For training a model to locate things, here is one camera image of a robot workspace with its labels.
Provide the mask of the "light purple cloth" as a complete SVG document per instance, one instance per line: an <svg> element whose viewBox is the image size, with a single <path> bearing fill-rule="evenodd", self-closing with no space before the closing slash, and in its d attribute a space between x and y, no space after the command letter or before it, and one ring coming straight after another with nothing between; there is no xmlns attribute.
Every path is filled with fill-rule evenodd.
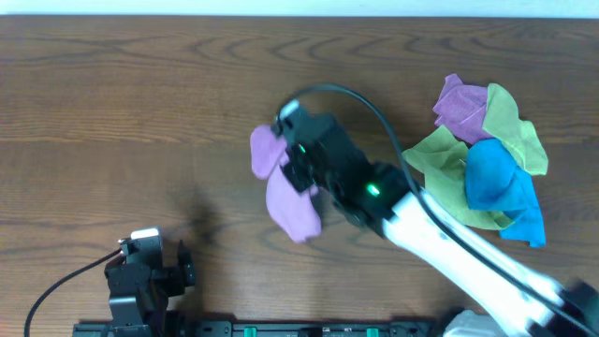
<svg viewBox="0 0 599 337"><path fill-rule="evenodd" d="M250 136L251 168L259 180L267 181L266 206L270 218L296 243L307 242L321 234L321 219L312 197L316 186L297 192L285 177L283 168L289 163L287 143L276 137L269 125L257 126Z"/></svg>

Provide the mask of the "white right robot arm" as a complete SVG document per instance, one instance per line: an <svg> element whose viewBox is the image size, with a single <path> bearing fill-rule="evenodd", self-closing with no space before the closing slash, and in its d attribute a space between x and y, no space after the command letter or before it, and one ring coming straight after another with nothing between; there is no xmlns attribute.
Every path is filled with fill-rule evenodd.
<svg viewBox="0 0 599 337"><path fill-rule="evenodd" d="M473 298L507 336L595 336L598 294L565 288L453 217L407 170L372 163L330 114L297 101L273 126L287 142L283 173L299 192L318 186L349 222L420 257Z"/></svg>

